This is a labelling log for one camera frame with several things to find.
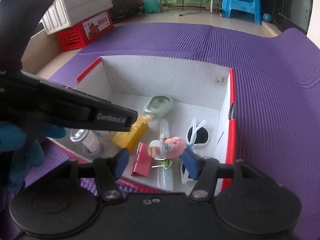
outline blue glove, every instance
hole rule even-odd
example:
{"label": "blue glove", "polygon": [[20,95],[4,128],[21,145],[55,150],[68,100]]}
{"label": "blue glove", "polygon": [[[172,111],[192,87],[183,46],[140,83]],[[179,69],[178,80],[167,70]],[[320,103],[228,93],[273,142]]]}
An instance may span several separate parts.
{"label": "blue glove", "polygon": [[[41,131],[42,136],[51,138],[63,138],[66,130],[53,124],[45,124]],[[23,130],[9,122],[0,122],[0,161],[1,152],[14,151],[21,148],[26,141]],[[38,141],[28,143],[25,147],[24,156],[18,159],[9,172],[10,182],[8,191],[12,194],[18,193],[22,183],[30,171],[31,166],[39,167],[44,162],[44,153]]]}

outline blue ball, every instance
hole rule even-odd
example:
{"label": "blue ball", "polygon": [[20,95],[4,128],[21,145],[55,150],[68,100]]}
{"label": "blue ball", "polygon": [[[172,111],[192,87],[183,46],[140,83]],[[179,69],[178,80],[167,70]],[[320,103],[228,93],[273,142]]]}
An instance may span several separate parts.
{"label": "blue ball", "polygon": [[271,15],[268,14],[268,13],[265,13],[262,18],[263,18],[263,20],[264,20],[265,22],[267,22],[267,23],[270,23],[270,22],[271,22]]}

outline red binder clip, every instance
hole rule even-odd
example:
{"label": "red binder clip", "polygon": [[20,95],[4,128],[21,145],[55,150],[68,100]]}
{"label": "red binder clip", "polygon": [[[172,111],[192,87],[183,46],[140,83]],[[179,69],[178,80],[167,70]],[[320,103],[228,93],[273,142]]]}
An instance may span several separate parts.
{"label": "red binder clip", "polygon": [[152,157],[148,155],[148,144],[140,142],[130,175],[148,177],[151,169],[151,161]]}

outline clear plastic tube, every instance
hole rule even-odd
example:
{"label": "clear plastic tube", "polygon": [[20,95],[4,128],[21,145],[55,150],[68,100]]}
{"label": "clear plastic tube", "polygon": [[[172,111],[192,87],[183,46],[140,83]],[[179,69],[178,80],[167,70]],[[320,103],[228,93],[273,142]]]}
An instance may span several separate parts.
{"label": "clear plastic tube", "polygon": [[173,173],[171,168],[158,168],[158,187],[165,191],[173,191]]}

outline white plastic crate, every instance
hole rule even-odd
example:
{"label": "white plastic crate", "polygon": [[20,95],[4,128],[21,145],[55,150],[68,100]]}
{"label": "white plastic crate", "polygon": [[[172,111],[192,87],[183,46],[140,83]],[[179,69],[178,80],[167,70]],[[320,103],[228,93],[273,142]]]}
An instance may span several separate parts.
{"label": "white plastic crate", "polygon": [[51,34],[111,7],[111,0],[55,0],[43,16],[42,23],[47,34]]}

